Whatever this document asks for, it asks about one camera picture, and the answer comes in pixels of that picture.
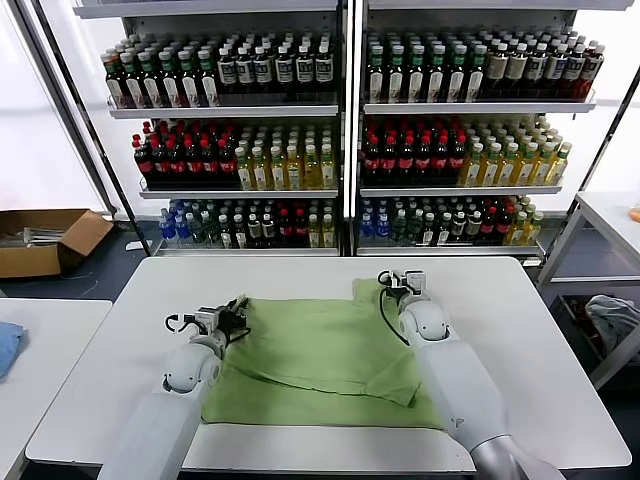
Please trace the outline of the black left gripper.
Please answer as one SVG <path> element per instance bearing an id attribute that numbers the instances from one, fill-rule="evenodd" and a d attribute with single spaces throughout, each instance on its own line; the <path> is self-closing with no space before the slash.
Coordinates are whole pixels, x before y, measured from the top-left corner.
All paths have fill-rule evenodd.
<path id="1" fill-rule="evenodd" d="M 250 299 L 243 298 L 229 302 L 218 314 L 218 329 L 224 334 L 226 343 L 231 344 L 249 334 L 246 314 L 250 306 Z"/>

